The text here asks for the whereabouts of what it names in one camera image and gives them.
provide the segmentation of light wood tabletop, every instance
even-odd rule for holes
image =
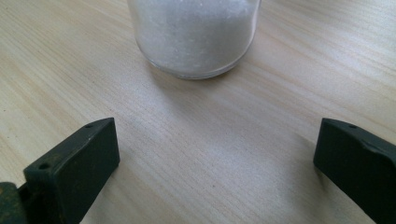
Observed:
[[[263,0],[205,80],[140,53],[126,0],[0,1],[0,182],[113,117],[120,166],[82,223],[374,223],[320,171],[322,118],[396,144],[396,2]]]

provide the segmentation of wooden table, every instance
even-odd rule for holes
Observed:
[[[322,118],[396,144],[396,2],[264,0],[226,75],[166,75],[125,0],[0,1],[0,181],[116,120],[121,163],[82,223],[373,223],[313,165]]]

